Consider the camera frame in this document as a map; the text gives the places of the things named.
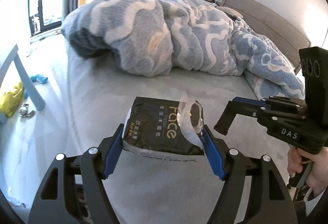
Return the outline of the person's right hand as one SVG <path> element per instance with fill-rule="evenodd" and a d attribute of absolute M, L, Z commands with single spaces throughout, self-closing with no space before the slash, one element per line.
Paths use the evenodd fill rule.
<path fill-rule="evenodd" d="M 313 155 L 292 146 L 288 151 L 287 171 L 290 176 L 302 172 L 302 157 L 308 158 L 313 162 L 306 183 L 312 189 L 314 197 L 318 197 L 327 188 L 327 147 L 323 147 L 319 154 Z"/>

